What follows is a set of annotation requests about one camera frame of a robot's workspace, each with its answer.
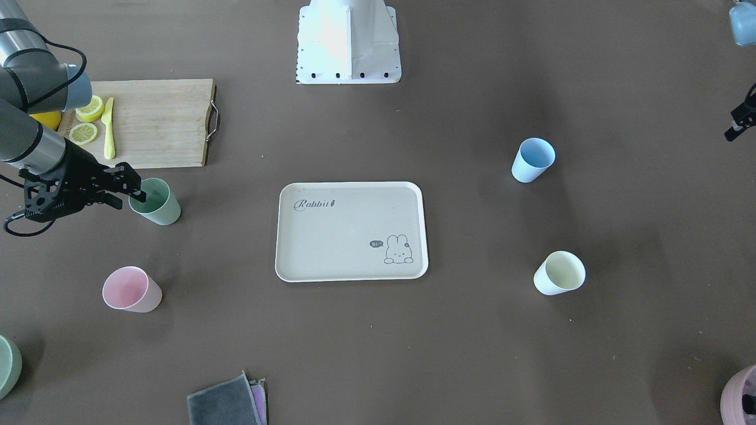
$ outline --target knife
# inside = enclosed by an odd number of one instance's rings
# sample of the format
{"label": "knife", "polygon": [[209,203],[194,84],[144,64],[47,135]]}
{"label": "knife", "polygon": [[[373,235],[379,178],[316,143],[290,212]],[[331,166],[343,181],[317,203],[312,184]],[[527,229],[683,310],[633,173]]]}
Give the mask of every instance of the knife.
{"label": "knife", "polygon": [[102,113],[102,123],[105,125],[105,159],[116,157],[116,143],[113,141],[113,98],[105,102],[105,112]]}

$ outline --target wooden cutting board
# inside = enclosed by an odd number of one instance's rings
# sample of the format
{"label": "wooden cutting board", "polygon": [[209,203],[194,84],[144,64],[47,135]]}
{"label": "wooden cutting board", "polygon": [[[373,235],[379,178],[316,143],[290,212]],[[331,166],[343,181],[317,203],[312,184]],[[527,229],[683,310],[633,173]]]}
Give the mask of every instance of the wooden cutting board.
{"label": "wooden cutting board", "polygon": [[[203,166],[215,97],[212,79],[94,81],[92,94],[113,98],[116,157],[104,157],[105,125],[93,122],[98,136],[82,147],[105,165],[126,161],[136,169]],[[68,138],[80,122],[74,110],[63,113],[58,134]]]}

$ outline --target gray tabletop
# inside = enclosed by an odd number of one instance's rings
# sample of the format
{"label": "gray tabletop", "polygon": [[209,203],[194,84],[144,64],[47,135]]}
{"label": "gray tabletop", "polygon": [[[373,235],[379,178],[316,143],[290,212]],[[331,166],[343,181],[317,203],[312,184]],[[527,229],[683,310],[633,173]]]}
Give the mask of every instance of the gray tabletop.
{"label": "gray tabletop", "polygon": [[[295,84],[305,4],[21,2],[92,80],[215,79],[222,127],[206,166],[141,172],[175,191],[174,225],[91,206],[0,234],[0,333],[24,361],[0,423],[187,423],[187,395],[242,370],[273,424],[720,421],[756,363],[756,130],[723,138],[756,51],[732,3],[395,0],[402,80],[362,86]],[[524,185],[534,136],[557,160]],[[428,272],[280,280],[295,181],[417,184]],[[555,250],[587,280],[544,296]],[[124,265],[163,288],[153,312],[103,303]]]}

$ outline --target gray cloth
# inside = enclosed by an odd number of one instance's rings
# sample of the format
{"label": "gray cloth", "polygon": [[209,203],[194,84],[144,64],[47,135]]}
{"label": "gray cloth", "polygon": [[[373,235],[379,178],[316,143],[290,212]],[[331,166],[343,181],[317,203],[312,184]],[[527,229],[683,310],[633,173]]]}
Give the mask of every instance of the gray cloth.
{"label": "gray cloth", "polygon": [[187,397],[191,425],[262,425],[244,372]]}

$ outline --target white tray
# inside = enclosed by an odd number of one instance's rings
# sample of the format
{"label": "white tray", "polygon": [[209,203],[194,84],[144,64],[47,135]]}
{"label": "white tray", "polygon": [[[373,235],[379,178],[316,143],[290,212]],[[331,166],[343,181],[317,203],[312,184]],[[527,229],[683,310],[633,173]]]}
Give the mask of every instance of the white tray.
{"label": "white tray", "polygon": [[292,183],[278,204],[286,282],[415,279],[428,269],[423,194],[409,181]]}

